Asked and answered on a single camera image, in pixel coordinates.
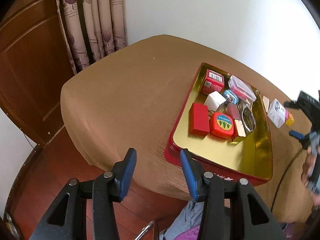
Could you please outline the person's right hand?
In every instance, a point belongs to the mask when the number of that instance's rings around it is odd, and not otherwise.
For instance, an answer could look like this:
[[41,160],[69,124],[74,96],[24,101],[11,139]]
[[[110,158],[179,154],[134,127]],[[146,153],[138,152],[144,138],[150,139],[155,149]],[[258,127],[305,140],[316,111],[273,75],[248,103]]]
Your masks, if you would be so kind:
[[[309,183],[309,174],[314,167],[316,162],[316,157],[312,154],[312,147],[309,146],[307,149],[307,156],[305,159],[305,162],[302,166],[302,174],[301,174],[301,182],[303,183],[304,187],[308,189],[308,183]],[[319,207],[320,204],[320,198],[319,194],[315,194],[312,191],[309,191],[313,200],[313,207]]]

